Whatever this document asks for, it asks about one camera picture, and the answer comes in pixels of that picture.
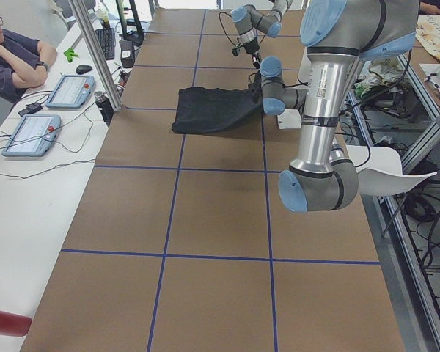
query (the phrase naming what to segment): blue tape grid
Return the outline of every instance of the blue tape grid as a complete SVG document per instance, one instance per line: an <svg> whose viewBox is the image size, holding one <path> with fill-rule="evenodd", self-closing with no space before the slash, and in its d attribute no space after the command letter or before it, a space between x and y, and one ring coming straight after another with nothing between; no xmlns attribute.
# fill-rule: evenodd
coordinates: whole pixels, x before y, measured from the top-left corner
<svg viewBox="0 0 440 352"><path fill-rule="evenodd" d="M134 67L171 67L171 68L193 68L194 74L192 78L192 86L196 82L197 69L199 68L207 68L207 69L228 69L228 70L245 70L251 69L255 70L251 67L200 67L198 65L199 55L202 44L202 37L206 35L223 35L223 34L203 34L204 26L205 26L205 16L207 14L207 10L204 10L204 15L202 19L202 30L199 36L199 46L197 49L197 59L196 64L193 67L188 66L157 66L157 65L135 65ZM187 33L160 33L156 34L166 34L166 35L186 35ZM298 37L290 36L290 35L282 35L282 37ZM164 108L137 108L126 106L127 109L131 110L156 110L156 111L176 111L176 109L164 109ZM272 324L273 324L273 332L274 332L274 352L279 352L279 343L277 337L277 323L276 323L276 298L275 298L275 281L274 281L274 263L314 263L314 264L334 264L334 265L380 265L378 261L359 261L359 260L313 260L313 259L292 259L292 258L274 258L274 251L272 248L272 232L271 232L271 218L270 218L270 209L269 209L269 192L268 192L268 174L279 173L277 170L268 170L267 169L267 161L266 161L266 153L265 153L265 127L264 120L261 119L261 128L262 128L262 140L263 140L263 160L264 160L264 170L239 170L239 169L197 169L197 168L181 168L182 160L183 160L183 152L184 145L186 142L186 135L183 135L183 141L181 144L180 157L178 161L177 168L169 168L169 167L151 167L151 166L118 166L118 165L95 165L97 168L121 168L121 169L160 169L160 170L176 170L176 181L175 181L175 189L173 191L172 204L169 214L169 223L166 229L166 239L164 244L163 253L144 253L144 252L115 252L115 251L95 251L95 250L84 250L84 249L62 249L61 252L67 253L79 253L79 254L105 254L105 255L123 255L123 256L139 256L139 257L158 257L161 258L161 269L158 278L158 286L155 296L155 305L153 307L153 316L150 325L150 336L147 344L147 352L151 351L152 343L153 343L153 334L155 331L156 325L156 316L158 312L158 304L161 294L163 275L164 275L164 267L167 258L185 258L185 259L203 259L203 260L236 260L236 261L254 261L254 262L269 262L269 270L271 277L271 301L272 301ZM172 226L172 217L174 213L176 195L177 195L177 185L179 181L179 176L181 171L197 171L197 172L253 172L253 173L263 173L264 174L264 182L265 182L265 205L266 205L266 216L267 216L267 226L268 226L268 254L267 258L262 257L222 257L222 256L213 256L213 255L189 255L189 254L168 254L168 244L169 244L169 235L171 232Z"/></svg>

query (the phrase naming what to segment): white desk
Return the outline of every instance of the white desk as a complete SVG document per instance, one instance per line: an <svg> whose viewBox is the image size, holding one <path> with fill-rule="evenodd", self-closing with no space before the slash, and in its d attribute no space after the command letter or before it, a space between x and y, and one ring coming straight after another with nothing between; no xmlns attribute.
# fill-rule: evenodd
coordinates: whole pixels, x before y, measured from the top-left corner
<svg viewBox="0 0 440 352"><path fill-rule="evenodd" d="M79 32L78 25L73 26L57 48L58 57L45 85L30 89L28 93L52 90L61 73L75 74L79 64L94 67L83 40L75 47L79 57L74 57L73 62L67 62L63 54L74 44ZM116 58L120 56L118 49L116 45ZM118 61L108 62L111 72L117 70ZM87 75L95 77L94 91L104 90L96 69ZM11 134L20 120L18 111L39 97L42 95L18 103L0 130ZM91 106L94 101L90 97L78 111L52 111L46 107L39 111L58 114L63 125L68 123L59 132L57 141L70 150L78 150L82 146L93 124L88 140L78 153L55 144L42 158L18 160L3 157L0 150L0 173L27 176L59 164L94 159L108 130L96 105ZM87 117L77 118L88 106L91 107L86 112ZM0 139L0 147L6 141L6 138ZM34 317L93 165L93 161L73 164L26 180L0 176L0 310ZM0 352L17 352L23 341L24 337L0 335Z"/></svg>

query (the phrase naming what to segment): folded black fabric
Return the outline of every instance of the folded black fabric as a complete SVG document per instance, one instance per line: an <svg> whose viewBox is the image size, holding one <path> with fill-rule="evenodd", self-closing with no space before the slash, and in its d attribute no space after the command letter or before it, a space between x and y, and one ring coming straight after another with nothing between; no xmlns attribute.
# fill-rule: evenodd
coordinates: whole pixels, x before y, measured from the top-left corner
<svg viewBox="0 0 440 352"><path fill-rule="evenodd" d="M214 133L235 127L262 108L249 91L192 87L179 90L175 122L179 133Z"/></svg>

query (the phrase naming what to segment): blue plastic cap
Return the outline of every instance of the blue plastic cap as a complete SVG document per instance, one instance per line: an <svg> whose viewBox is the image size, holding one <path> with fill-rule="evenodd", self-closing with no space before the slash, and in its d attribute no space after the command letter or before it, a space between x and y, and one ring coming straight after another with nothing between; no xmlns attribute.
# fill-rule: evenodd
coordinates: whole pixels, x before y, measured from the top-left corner
<svg viewBox="0 0 440 352"><path fill-rule="evenodd" d="M248 10L244 6L242 6L238 9L234 9L230 14L232 16L233 22L237 23L243 20L248 15Z"/></svg>
<svg viewBox="0 0 440 352"><path fill-rule="evenodd" d="M264 112L268 115L280 115L285 111L285 104L276 98L264 98L263 108Z"/></svg>
<svg viewBox="0 0 440 352"><path fill-rule="evenodd" d="M308 202L303 188L290 170L284 170L280 173L279 195L288 210L294 213L308 211Z"/></svg>
<svg viewBox="0 0 440 352"><path fill-rule="evenodd" d="M267 35L271 38L275 38L277 35L279 35L281 29L282 25L279 22L274 22L272 26L269 27Z"/></svg>
<svg viewBox="0 0 440 352"><path fill-rule="evenodd" d="M397 38L386 44L371 48L363 53L360 53L362 61L371 61L377 59L388 59L412 49L416 41L416 32L406 34L401 38Z"/></svg>
<svg viewBox="0 0 440 352"><path fill-rule="evenodd" d="M305 46L318 44L334 28L347 0L313 0L301 22L301 42Z"/></svg>
<svg viewBox="0 0 440 352"><path fill-rule="evenodd" d="M267 56L261 62L260 72L262 77L277 77L282 73L282 63L275 56Z"/></svg>

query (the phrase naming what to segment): person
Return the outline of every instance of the person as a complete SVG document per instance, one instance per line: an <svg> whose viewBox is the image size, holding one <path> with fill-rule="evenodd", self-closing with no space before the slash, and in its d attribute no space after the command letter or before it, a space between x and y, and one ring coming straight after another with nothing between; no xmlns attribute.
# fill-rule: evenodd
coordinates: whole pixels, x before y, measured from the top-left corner
<svg viewBox="0 0 440 352"><path fill-rule="evenodd" d="M41 40L2 29L0 17L0 96L17 102L27 88L45 83L56 49Z"/></svg>
<svg viewBox="0 0 440 352"><path fill-rule="evenodd" d="M440 15L440 0L424 0L420 2L420 15Z"/></svg>

